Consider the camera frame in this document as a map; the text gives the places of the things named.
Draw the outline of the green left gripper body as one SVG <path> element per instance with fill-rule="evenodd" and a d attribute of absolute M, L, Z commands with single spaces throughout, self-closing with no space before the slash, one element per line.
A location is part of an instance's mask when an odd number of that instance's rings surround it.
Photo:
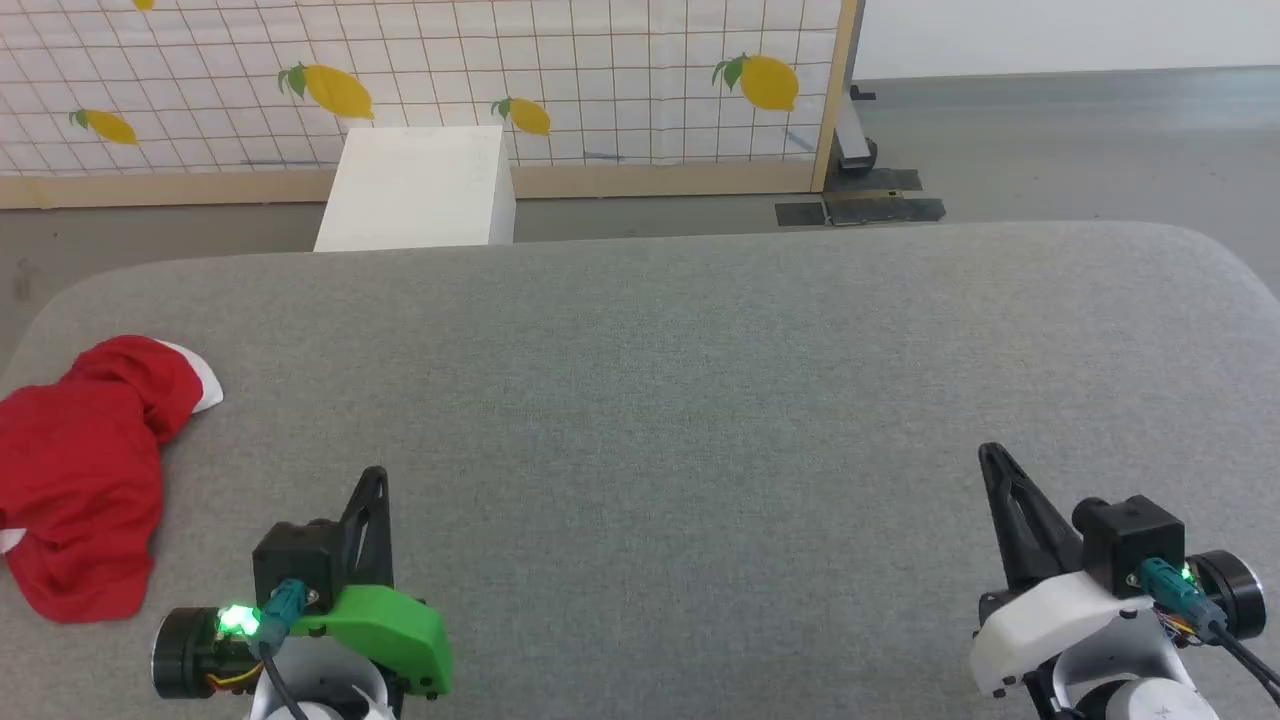
<path fill-rule="evenodd" d="M 289 638 L 332 639 L 408 683 L 406 694 L 447 696 L 453 657 L 440 614 L 388 585 L 347 585 L 326 614 L 307 614 Z"/>

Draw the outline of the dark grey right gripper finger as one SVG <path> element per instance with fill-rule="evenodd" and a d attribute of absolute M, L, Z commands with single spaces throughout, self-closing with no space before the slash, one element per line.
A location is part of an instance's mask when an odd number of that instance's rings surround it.
<path fill-rule="evenodd" d="M 1082 538 L 1014 456 L 987 442 L 978 459 L 1007 588 L 1025 592 L 1080 571 Z"/>

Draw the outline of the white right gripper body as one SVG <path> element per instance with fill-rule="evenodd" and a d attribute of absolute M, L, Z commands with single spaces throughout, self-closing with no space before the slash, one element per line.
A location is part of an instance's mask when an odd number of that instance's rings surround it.
<path fill-rule="evenodd" d="M 1050 578 L 987 616 L 969 669 L 977 689 L 991 694 L 1050 660 L 1059 694 L 1146 670 L 1153 662 L 1151 601 L 1117 600 L 1084 571 Z"/>

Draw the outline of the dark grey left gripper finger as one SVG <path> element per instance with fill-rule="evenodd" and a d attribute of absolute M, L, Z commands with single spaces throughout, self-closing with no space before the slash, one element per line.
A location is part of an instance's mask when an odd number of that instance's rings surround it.
<path fill-rule="evenodd" d="M 340 591 L 349 585 L 396 587 L 388 479 L 385 468 L 366 468 L 340 515 Z"/>

